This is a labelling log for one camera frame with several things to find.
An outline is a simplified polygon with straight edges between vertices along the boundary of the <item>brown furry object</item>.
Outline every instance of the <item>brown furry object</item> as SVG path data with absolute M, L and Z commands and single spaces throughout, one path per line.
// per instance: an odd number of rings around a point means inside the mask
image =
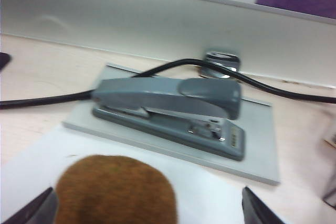
M 171 184 L 155 168 L 129 157 L 86 157 L 65 171 L 56 193 L 56 224 L 177 223 Z

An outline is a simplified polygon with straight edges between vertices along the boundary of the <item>desk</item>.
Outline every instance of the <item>desk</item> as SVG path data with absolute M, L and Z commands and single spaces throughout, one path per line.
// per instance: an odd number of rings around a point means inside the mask
M 13 59 L 1 74 L 1 100 L 48 97 L 88 90 L 106 62 L 139 70 L 164 63 L 107 51 L 53 42 L 1 36 L 1 50 Z M 179 67 L 163 76 L 197 76 L 193 66 Z M 282 89 L 336 96 L 336 90 L 257 78 Z M 335 172 L 336 149 L 323 141 L 336 107 L 277 97 L 242 85 L 243 95 L 274 105 L 281 184 L 269 186 L 207 167 L 223 182 L 248 185 L 270 208 L 290 223 L 334 223 L 336 211 L 321 195 Z M 76 102 L 4 110 L 0 112 L 1 165 L 66 118 Z

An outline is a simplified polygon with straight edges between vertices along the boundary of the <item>gray tray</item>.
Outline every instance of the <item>gray tray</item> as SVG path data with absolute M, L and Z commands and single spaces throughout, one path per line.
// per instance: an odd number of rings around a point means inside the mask
M 139 73 L 134 69 L 108 64 L 92 85 L 100 80 L 125 78 Z M 243 98 L 240 117 L 234 123 L 245 130 L 245 158 L 235 161 L 197 150 L 142 131 L 96 118 L 93 101 L 80 101 L 63 122 L 65 127 L 180 158 L 259 182 L 280 182 L 271 104 Z

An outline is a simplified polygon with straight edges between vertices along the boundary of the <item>power cord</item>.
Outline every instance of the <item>power cord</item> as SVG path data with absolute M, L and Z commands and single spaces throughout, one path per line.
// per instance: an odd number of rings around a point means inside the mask
M 295 92 L 290 92 L 282 89 L 278 89 L 269 85 L 266 85 L 262 82 L 256 81 L 250 77 L 247 77 L 241 73 L 231 71 L 225 67 L 221 67 L 219 65 L 215 65 L 210 62 L 198 60 L 198 59 L 182 59 L 173 62 L 166 63 L 159 67 L 147 70 L 145 72 L 136 74 L 132 76 L 133 78 L 138 77 L 150 77 L 156 73 L 162 72 L 164 70 L 175 68 L 182 65 L 195 65 L 200 67 L 210 68 L 212 70 L 216 70 L 220 73 L 226 74 L 228 76 L 234 77 L 237 80 L 240 80 L 244 83 L 247 83 L 257 89 L 263 90 L 265 92 L 275 94 L 281 97 L 303 100 L 303 101 L 313 101 L 313 102 L 323 102 L 323 103 L 336 103 L 335 97 L 322 97 L 319 95 L 310 95 L 310 94 L 300 94 Z M 77 100 L 89 100 L 91 99 L 91 93 L 93 90 L 75 93 L 75 94 L 67 94 L 67 95 L 58 95 L 56 97 L 46 97 L 46 98 L 35 98 L 35 99 L 25 99 L 25 100 L 12 100 L 12 101 L 0 101 L 0 109 L 13 109 L 20 108 L 26 106 L 37 106 L 37 105 L 47 105 L 54 103 L 62 103 L 62 102 L 70 102 Z

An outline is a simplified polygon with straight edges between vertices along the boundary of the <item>stapler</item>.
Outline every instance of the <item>stapler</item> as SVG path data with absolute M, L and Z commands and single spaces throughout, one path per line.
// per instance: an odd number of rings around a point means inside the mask
M 244 131 L 234 80 L 121 78 L 102 80 L 93 114 L 209 153 L 241 161 Z

